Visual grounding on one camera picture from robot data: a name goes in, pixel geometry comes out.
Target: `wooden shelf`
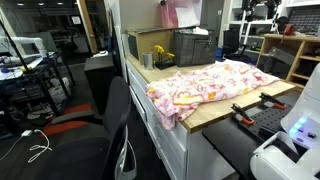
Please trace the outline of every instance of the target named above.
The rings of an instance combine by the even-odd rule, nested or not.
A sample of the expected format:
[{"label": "wooden shelf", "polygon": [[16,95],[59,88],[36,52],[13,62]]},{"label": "wooden shelf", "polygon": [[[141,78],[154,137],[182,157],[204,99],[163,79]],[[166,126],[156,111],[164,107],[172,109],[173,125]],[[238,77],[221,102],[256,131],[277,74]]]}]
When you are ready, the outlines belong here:
[{"label": "wooden shelf", "polygon": [[310,56],[300,56],[301,59],[310,60],[310,61],[318,61],[320,62],[319,58],[310,57]]},{"label": "wooden shelf", "polygon": [[296,74],[296,73],[292,73],[292,76],[298,77],[298,78],[301,78],[301,79],[305,79],[305,80],[309,80],[309,79],[310,79],[310,78],[307,77],[307,76],[303,76],[303,75]]},{"label": "wooden shelf", "polygon": [[292,82],[292,81],[287,81],[287,83],[289,83],[289,84],[292,84],[292,85],[295,85],[295,86],[297,86],[298,88],[304,88],[304,85],[302,85],[302,84],[298,84],[298,83],[295,83],[295,82]]}]

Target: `chair backrest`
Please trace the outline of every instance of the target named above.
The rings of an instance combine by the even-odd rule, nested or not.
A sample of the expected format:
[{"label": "chair backrest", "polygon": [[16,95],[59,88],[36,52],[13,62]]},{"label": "chair backrest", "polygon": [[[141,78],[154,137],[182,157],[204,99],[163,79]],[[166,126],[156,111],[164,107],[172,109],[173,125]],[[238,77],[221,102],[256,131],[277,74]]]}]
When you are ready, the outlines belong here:
[{"label": "chair backrest", "polygon": [[131,95],[128,84],[123,78],[114,77],[110,85],[108,102],[103,115],[103,125],[110,139],[116,133],[116,127],[118,127],[122,115],[127,112],[129,104],[131,104]]},{"label": "chair backrest", "polygon": [[110,86],[108,103],[103,118],[103,125],[108,131],[110,147],[105,162],[102,179],[114,179],[115,167],[126,143],[126,125],[131,112],[129,86],[121,77],[115,77]]},{"label": "chair backrest", "polygon": [[239,31],[223,31],[223,54],[231,54],[239,49]]}]

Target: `lab equipment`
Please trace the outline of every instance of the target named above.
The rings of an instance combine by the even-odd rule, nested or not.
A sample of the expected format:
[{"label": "lab equipment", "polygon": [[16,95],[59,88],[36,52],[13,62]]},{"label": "lab equipment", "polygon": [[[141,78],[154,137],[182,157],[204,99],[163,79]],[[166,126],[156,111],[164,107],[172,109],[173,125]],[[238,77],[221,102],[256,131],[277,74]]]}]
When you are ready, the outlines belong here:
[{"label": "lab equipment", "polygon": [[[319,88],[320,65],[318,64],[292,110],[281,120],[287,132],[278,132],[254,151],[250,166],[257,179],[317,179],[320,171],[320,112]],[[297,155],[293,142],[307,151],[298,161],[291,160],[272,145],[281,140]]]},{"label": "lab equipment", "polygon": [[[35,44],[42,58],[48,57],[48,54],[47,54],[48,51],[46,47],[43,45],[43,40],[41,38],[11,37],[11,39],[13,42],[18,44]],[[9,43],[9,39],[5,36],[1,36],[0,43],[2,46],[6,47],[6,45]],[[8,48],[8,50],[10,51],[10,54],[12,54],[13,56],[17,56],[17,53],[13,48],[9,48],[9,47],[6,47],[6,48]]]},{"label": "lab equipment", "polygon": [[247,20],[248,22],[253,21],[253,15],[255,11],[255,7],[257,4],[264,3],[268,8],[267,18],[272,19],[275,13],[277,12],[278,6],[282,3],[282,0],[243,0],[242,1],[242,9],[247,12]]}]

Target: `cable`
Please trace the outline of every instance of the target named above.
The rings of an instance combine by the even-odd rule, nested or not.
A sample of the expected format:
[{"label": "cable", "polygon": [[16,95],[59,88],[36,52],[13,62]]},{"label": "cable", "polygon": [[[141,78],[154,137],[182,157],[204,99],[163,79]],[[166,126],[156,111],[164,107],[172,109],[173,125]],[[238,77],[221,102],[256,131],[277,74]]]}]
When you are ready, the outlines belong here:
[{"label": "cable", "polygon": [[32,157],[28,160],[28,163],[31,163],[31,162],[33,162],[34,160],[36,160],[36,159],[37,159],[42,153],[44,153],[46,150],[49,149],[50,151],[52,151],[52,149],[49,147],[49,146],[50,146],[50,141],[49,141],[48,137],[47,137],[41,130],[39,130],[39,129],[34,130],[34,132],[35,132],[35,133],[36,133],[36,132],[40,132],[40,133],[46,138],[48,144],[47,144],[47,146],[40,146],[40,145],[34,145],[34,146],[32,146],[32,147],[29,149],[30,151],[33,151],[33,150],[36,150],[36,149],[43,149],[43,150],[40,151],[39,153],[35,154],[34,156],[32,156]]},{"label": "cable", "polygon": [[17,139],[16,142],[14,142],[14,144],[11,146],[11,148],[9,149],[9,151],[8,151],[5,155],[3,155],[3,156],[1,157],[0,161],[2,161],[2,159],[4,159],[4,158],[12,151],[13,147],[21,140],[22,137],[23,137],[23,136],[20,136],[19,139]]}]

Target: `metal shelf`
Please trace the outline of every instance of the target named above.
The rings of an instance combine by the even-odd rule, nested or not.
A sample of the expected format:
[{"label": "metal shelf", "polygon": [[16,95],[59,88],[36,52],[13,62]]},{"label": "metal shelf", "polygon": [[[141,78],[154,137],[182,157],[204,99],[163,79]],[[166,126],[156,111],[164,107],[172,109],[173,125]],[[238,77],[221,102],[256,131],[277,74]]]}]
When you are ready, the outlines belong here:
[{"label": "metal shelf", "polygon": [[241,21],[230,21],[230,24],[241,24]]},{"label": "metal shelf", "polygon": [[263,36],[248,36],[248,38],[253,38],[253,39],[264,39]]},{"label": "metal shelf", "polygon": [[[263,7],[265,6],[264,4],[257,4],[256,7]],[[235,7],[232,7],[232,9],[241,9],[242,6],[235,6]]]},{"label": "metal shelf", "polygon": [[288,3],[288,7],[300,7],[300,6],[314,6],[314,5],[320,5],[318,0],[313,0],[313,1],[301,1],[301,2],[293,2],[293,3]]},{"label": "metal shelf", "polygon": [[246,52],[250,52],[250,53],[260,54],[259,51],[253,51],[253,50],[250,50],[250,49],[246,49],[245,51],[246,51]]}]

